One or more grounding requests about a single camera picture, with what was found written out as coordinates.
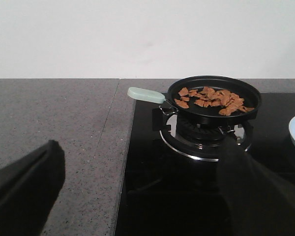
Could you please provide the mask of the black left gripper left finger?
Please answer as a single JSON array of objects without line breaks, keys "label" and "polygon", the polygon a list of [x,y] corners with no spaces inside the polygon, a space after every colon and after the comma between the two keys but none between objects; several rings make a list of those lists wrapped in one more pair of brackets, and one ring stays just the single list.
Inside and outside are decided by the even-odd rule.
[{"label": "black left gripper left finger", "polygon": [[38,236],[65,181],[65,155],[58,142],[0,169],[0,236]]}]

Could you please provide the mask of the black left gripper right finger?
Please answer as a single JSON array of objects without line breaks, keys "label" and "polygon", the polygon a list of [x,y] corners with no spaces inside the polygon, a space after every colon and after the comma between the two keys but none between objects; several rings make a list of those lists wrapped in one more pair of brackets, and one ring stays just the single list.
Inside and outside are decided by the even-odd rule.
[{"label": "black left gripper right finger", "polygon": [[295,236],[295,185],[281,178],[226,137],[217,182],[235,236]]}]

